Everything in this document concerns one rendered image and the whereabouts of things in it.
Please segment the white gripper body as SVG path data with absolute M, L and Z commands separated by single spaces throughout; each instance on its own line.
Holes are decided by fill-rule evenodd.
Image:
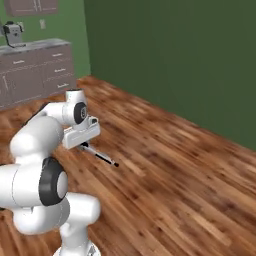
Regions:
M 100 134 L 100 125 L 91 125 L 88 129 L 77 131 L 72 127 L 64 130 L 64 138 L 62 145 L 66 149 L 71 149 L 79 146 L 80 144 L 93 139 Z

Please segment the grey base cupboard run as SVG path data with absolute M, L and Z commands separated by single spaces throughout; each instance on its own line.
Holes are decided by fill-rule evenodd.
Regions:
M 0 46 L 0 110 L 76 87 L 71 43 L 48 39 Z

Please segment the grey wall cupboards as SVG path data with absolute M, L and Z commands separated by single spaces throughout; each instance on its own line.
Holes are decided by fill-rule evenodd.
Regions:
M 55 14 L 58 0 L 3 0 L 6 12 L 12 17 Z

